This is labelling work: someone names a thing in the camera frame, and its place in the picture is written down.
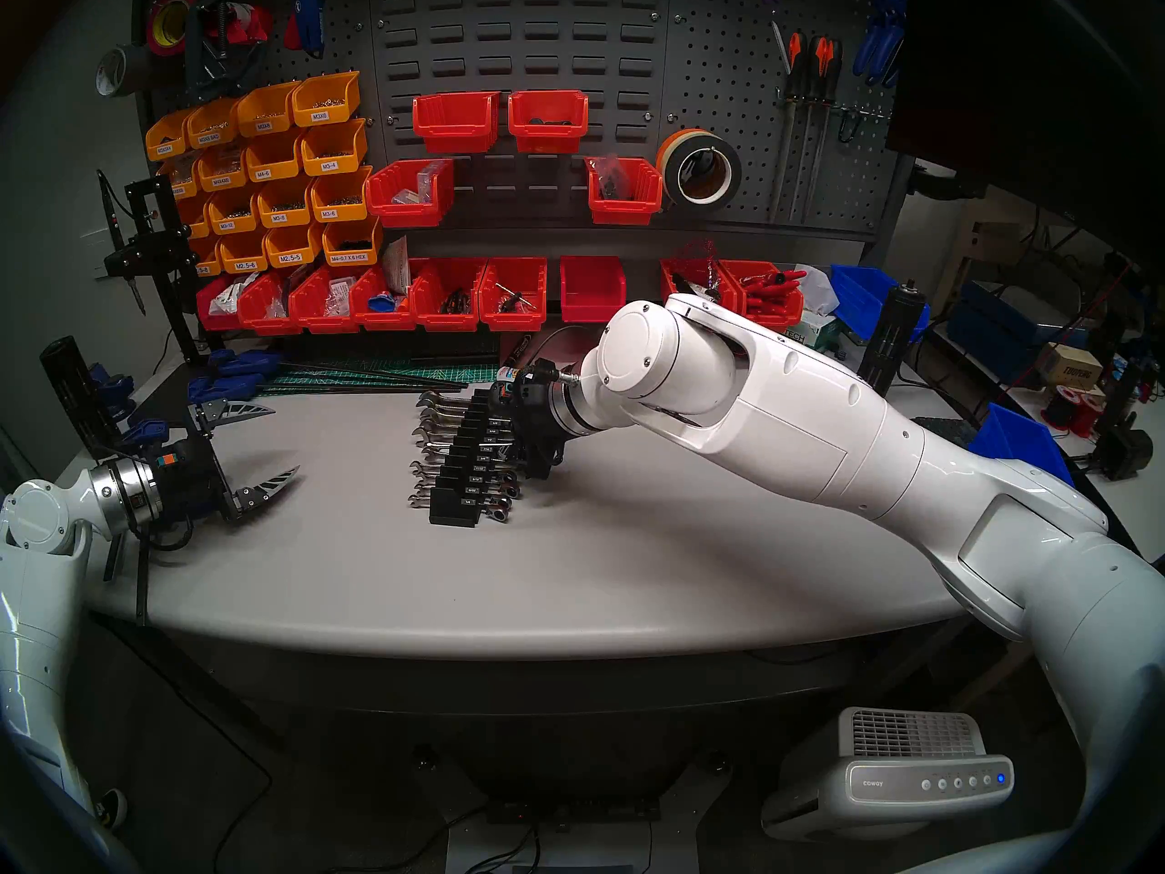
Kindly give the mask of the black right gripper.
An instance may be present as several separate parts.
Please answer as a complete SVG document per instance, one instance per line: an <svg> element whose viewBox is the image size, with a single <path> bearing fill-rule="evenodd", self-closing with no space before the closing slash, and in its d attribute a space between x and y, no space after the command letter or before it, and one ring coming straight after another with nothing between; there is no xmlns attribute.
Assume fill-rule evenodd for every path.
<svg viewBox="0 0 1165 874"><path fill-rule="evenodd" d="M556 416L552 397L562 396L559 374L497 374L490 385L490 413L509 423L509 450L528 479L548 480L564 459L567 430Z"/></svg>

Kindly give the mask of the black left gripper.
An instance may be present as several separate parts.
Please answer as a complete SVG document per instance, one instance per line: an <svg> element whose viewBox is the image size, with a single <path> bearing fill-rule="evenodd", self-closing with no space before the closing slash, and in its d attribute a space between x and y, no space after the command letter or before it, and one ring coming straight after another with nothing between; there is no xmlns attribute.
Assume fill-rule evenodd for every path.
<svg viewBox="0 0 1165 874"><path fill-rule="evenodd" d="M263 406L225 399L189 404L189 421L197 431L214 431L274 413ZM162 502L161 520L199 520L217 512L234 522L276 503L278 494L295 481L299 466L231 492L210 437L188 434L170 445L150 447L150 472Z"/></svg>

